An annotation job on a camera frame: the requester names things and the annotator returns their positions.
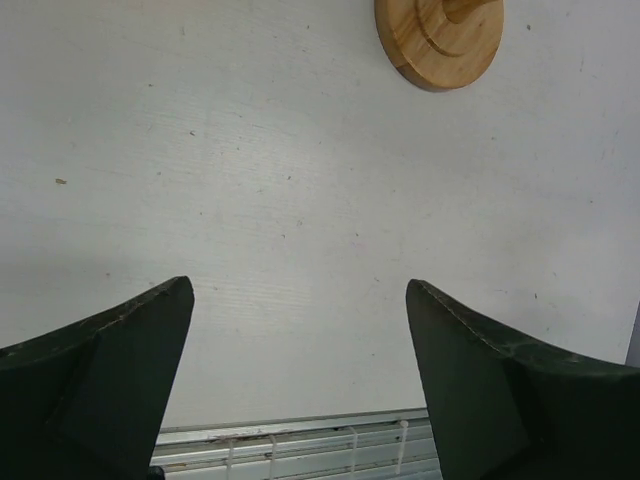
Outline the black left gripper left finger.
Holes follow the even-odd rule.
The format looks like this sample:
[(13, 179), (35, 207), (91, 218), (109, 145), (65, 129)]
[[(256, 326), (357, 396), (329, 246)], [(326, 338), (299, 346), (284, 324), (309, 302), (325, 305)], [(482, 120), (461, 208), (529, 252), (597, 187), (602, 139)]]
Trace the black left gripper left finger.
[(193, 308), (174, 277), (2, 348), (2, 478), (165, 478), (151, 458)]

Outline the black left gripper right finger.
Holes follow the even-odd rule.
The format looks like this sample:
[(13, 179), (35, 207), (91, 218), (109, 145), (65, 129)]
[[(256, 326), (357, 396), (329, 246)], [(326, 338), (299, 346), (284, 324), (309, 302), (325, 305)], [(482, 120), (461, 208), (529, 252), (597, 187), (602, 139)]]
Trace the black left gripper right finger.
[(406, 308), (446, 479), (635, 479), (639, 371), (504, 325), (423, 280)]

